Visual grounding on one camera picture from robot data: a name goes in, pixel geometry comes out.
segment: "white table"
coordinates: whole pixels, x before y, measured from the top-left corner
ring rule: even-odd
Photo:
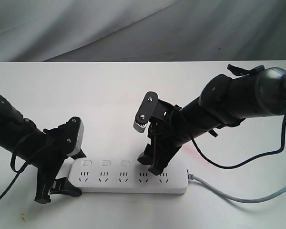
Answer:
[[[134,115],[147,91],[172,104],[195,99],[228,63],[253,68],[282,67],[286,61],[153,62],[153,63],[0,63],[0,94],[39,129],[54,128],[80,116],[85,124],[82,149],[87,156],[136,158],[148,138],[133,127]],[[282,117],[256,118],[237,128],[218,130],[218,138],[197,138],[205,154],[223,165],[277,149]],[[286,149],[234,170],[205,162],[188,143],[178,152],[192,173],[221,191],[259,198],[286,184]],[[14,177],[11,153],[0,148],[0,194]],[[72,160],[58,177],[68,174]],[[17,166],[23,163],[18,159]],[[50,204],[34,202],[36,168],[29,166],[0,201],[0,228],[198,228],[286,229],[286,193],[262,204],[231,203],[191,182],[184,195],[83,194],[52,195]]]

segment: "electrical outlet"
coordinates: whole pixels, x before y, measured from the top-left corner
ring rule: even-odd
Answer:
[[[159,176],[135,160],[78,158],[69,181],[82,192],[120,193],[184,193],[188,183],[187,170],[178,158]]]

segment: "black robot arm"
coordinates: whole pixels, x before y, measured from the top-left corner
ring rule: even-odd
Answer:
[[[138,157],[149,171],[161,174],[181,146],[206,132],[217,136],[215,128],[235,127],[246,118],[286,114],[286,71],[252,70],[228,65],[238,78],[220,74],[199,97],[185,107],[173,106],[148,92],[135,116],[134,128],[143,133],[148,122],[151,143]]]
[[[12,153],[10,166],[17,173],[15,179],[29,164],[38,168],[35,201],[41,204],[51,201],[50,194],[82,194],[66,177],[56,179],[56,175],[66,158],[85,157],[81,150],[83,131],[81,119],[72,117],[67,123],[42,132],[0,95],[0,146]],[[19,170],[15,168],[17,156],[25,160]]]

